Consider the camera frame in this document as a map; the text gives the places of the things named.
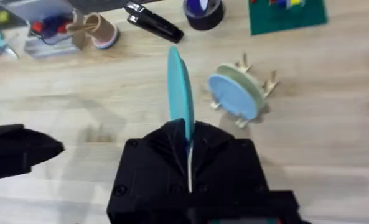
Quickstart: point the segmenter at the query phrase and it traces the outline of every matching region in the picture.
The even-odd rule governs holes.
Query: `blue disc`
[[[171,120],[183,118],[185,121],[185,137],[189,142],[194,131],[194,106],[191,83],[187,67],[180,58],[176,47],[169,49],[167,59],[167,91]]]
[[[222,108],[244,119],[257,118],[258,107],[255,99],[236,81],[221,74],[214,74],[209,77],[208,85]]]

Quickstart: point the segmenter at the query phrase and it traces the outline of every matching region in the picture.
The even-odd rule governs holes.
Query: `green cutting mat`
[[[324,0],[306,0],[303,7],[294,6],[288,10],[278,8],[269,0],[249,2],[251,35],[280,30],[295,29],[327,23]]]

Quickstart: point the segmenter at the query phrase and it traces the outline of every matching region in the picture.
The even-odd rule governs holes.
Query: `wood grain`
[[[251,138],[271,188],[294,189],[313,223],[369,223],[369,1],[326,0],[327,25],[252,37],[247,2],[225,5],[224,20],[206,32],[189,27],[181,2],[147,5],[185,32],[177,47],[189,69],[196,119]],[[15,41],[21,59],[0,57],[0,124],[23,123],[67,147],[30,174],[0,180],[0,224],[108,224],[125,140],[169,117],[172,44],[128,24],[124,10],[103,17],[122,31],[111,49],[88,44],[82,54],[35,60]],[[241,131],[209,108],[206,80],[243,52],[256,76],[277,70],[281,84],[264,121]]]

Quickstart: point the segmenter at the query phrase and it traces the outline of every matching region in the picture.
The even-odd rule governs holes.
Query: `paper plate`
[[[258,110],[262,109],[266,105],[266,101],[264,100],[264,91],[261,88],[261,84],[251,75],[244,73],[229,64],[220,65],[217,68],[217,73],[228,76],[238,82],[238,84],[240,84],[255,99]]]
[[[259,109],[255,98],[234,79],[214,74],[209,77],[208,85],[217,102],[231,114],[244,119],[258,117]]]
[[[169,49],[167,59],[167,90],[171,120],[183,118],[185,137],[189,142],[194,131],[194,106],[187,67],[176,47]]]

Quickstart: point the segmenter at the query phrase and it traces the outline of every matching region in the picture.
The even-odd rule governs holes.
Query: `screw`
[[[173,194],[179,194],[179,193],[183,193],[183,187],[178,185],[178,184],[175,184],[175,185],[172,185],[170,187],[170,192],[173,193]]]
[[[206,191],[208,191],[208,186],[206,186],[205,184],[199,185],[198,186],[198,191],[200,193],[205,193]]]
[[[139,143],[136,140],[129,140],[128,145],[130,147],[137,147],[139,145]]]
[[[118,185],[114,188],[114,195],[116,195],[117,197],[122,197],[126,194],[127,191],[128,188],[126,186]]]

